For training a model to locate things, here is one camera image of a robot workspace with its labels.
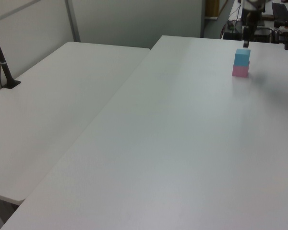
floor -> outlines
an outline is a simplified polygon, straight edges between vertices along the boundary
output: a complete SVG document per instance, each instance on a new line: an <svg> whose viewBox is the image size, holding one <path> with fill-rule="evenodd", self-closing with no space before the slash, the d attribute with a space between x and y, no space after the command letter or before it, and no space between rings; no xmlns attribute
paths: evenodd
<svg viewBox="0 0 288 230"><path fill-rule="evenodd" d="M204 38L220 38L221 30L228 20L233 4L234 0L228 0L217 20L205 20Z"/></svg>

wall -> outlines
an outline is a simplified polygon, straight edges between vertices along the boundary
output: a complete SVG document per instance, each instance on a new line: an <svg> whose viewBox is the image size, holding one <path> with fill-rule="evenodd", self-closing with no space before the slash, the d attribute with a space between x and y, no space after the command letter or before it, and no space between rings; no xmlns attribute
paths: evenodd
<svg viewBox="0 0 288 230"><path fill-rule="evenodd" d="M202 0L70 0L81 42L152 48L162 35L200 37Z"/></svg>
<svg viewBox="0 0 288 230"><path fill-rule="evenodd" d="M0 20L0 45L14 78L69 41L64 0L41 0Z"/></svg>

black pole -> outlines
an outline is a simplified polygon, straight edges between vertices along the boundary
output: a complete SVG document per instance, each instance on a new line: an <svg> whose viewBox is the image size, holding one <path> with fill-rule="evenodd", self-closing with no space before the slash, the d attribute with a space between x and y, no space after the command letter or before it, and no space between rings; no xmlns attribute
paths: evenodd
<svg viewBox="0 0 288 230"><path fill-rule="evenodd" d="M0 64L2 66L3 72L4 72L5 77L6 77L6 85L4 85L3 88L12 89L16 85L19 85L20 81L14 80L12 75L11 75L11 72L9 70L8 64L6 63L6 60L5 60L5 57L4 57L3 52L1 50L1 47L0 47Z"/></svg>

black device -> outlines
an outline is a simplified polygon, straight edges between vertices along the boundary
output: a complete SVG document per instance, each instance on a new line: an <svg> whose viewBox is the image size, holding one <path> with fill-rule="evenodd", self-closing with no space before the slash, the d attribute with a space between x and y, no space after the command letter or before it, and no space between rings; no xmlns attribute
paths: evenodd
<svg viewBox="0 0 288 230"><path fill-rule="evenodd" d="M274 27L288 26L288 10L284 4L272 2L273 15L275 17Z"/></svg>
<svg viewBox="0 0 288 230"><path fill-rule="evenodd" d="M4 72L5 77L6 77L6 85L4 85L3 88L12 89L16 85L19 85L20 81L14 80L12 75L11 75L11 72L9 70L8 64L6 63L6 60L5 60L5 57L4 57L3 52L1 50L1 47L0 47L0 65L3 69L3 72Z"/></svg>
<svg viewBox="0 0 288 230"><path fill-rule="evenodd" d="M254 34L254 42L270 43L273 32L267 28L257 28Z"/></svg>
<svg viewBox="0 0 288 230"><path fill-rule="evenodd" d="M242 22L227 21L223 33L224 40L242 40Z"/></svg>

blue cube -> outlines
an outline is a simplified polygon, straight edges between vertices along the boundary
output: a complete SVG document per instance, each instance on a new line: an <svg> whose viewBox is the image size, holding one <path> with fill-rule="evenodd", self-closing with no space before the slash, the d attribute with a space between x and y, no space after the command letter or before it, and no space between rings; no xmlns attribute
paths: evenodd
<svg viewBox="0 0 288 230"><path fill-rule="evenodd" d="M234 66L249 66L251 50L237 49Z"/></svg>

